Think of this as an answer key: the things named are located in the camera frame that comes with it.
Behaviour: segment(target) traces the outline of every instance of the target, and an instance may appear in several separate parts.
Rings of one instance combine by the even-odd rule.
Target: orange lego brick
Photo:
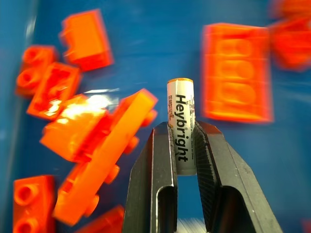
[[[80,80],[78,68],[52,63],[48,66],[27,113],[35,117],[55,120],[61,113],[61,104],[75,94]]]
[[[66,160],[89,161],[101,138],[110,132],[103,102],[102,96],[88,99],[82,94],[66,101],[61,115],[44,128],[40,142]]]
[[[239,122],[272,121],[268,32],[218,23],[205,27],[203,115]]]
[[[13,233],[54,233],[53,176],[14,181]]]
[[[48,65],[55,62],[57,52],[53,46],[32,45],[23,55],[22,72],[16,80],[16,93],[24,97],[32,97]]]
[[[93,137],[98,143],[93,146],[92,154],[86,154],[89,161],[78,163],[59,188],[53,213],[55,218],[74,225],[82,215],[88,216],[93,212],[99,201],[96,193],[102,183],[115,179],[120,169],[116,162],[124,151],[130,151],[137,145],[135,134],[139,128],[155,118],[153,107],[156,102],[157,99],[145,89],[121,101],[110,120],[101,126],[104,131],[109,128],[109,132]]]
[[[117,206],[75,233],[121,233],[124,208]]]
[[[311,60],[311,17],[292,18],[270,27],[272,49],[284,70],[304,71]]]
[[[281,0],[279,15],[281,17],[311,16],[311,0]]]
[[[100,10],[87,11],[63,21],[61,40],[69,49],[64,53],[68,62],[89,71],[111,65],[112,53]]]

